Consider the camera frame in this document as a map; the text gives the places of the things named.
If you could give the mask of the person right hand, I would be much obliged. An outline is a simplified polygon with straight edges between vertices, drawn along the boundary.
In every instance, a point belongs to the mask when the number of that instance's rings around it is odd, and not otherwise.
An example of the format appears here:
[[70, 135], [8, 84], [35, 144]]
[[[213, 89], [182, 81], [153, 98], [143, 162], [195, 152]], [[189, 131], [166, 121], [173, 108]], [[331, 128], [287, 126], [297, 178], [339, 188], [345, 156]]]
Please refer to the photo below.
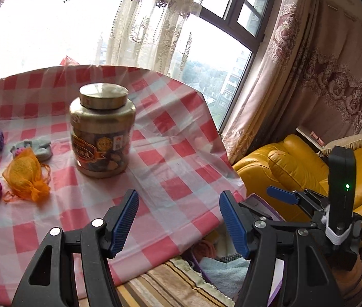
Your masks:
[[332, 268], [332, 274], [340, 289], [345, 306], [362, 305], [362, 260], [360, 256], [351, 271]]

